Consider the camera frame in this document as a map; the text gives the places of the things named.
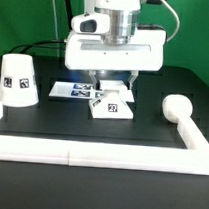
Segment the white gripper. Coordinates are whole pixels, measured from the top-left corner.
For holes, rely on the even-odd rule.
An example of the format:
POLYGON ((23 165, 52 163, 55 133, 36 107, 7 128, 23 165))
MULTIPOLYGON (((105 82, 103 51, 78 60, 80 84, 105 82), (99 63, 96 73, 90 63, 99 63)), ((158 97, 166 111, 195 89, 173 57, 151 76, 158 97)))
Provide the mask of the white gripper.
POLYGON ((66 42, 65 65, 68 69, 88 70, 94 90, 100 88, 96 71, 132 71, 128 88, 132 89, 138 71, 158 71, 163 65, 164 30, 140 30, 127 44, 108 45, 100 35, 76 34, 72 31, 66 42))

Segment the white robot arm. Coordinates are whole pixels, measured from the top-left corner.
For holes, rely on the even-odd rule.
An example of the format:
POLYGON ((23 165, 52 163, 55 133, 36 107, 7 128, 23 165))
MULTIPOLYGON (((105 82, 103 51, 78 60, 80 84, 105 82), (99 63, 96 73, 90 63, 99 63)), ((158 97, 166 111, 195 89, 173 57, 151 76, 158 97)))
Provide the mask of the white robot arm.
POLYGON ((91 78, 100 70, 129 71, 129 86, 140 71, 160 70, 167 33, 138 23, 141 4, 147 1, 85 0, 85 12, 71 21, 65 65, 86 70, 91 78))

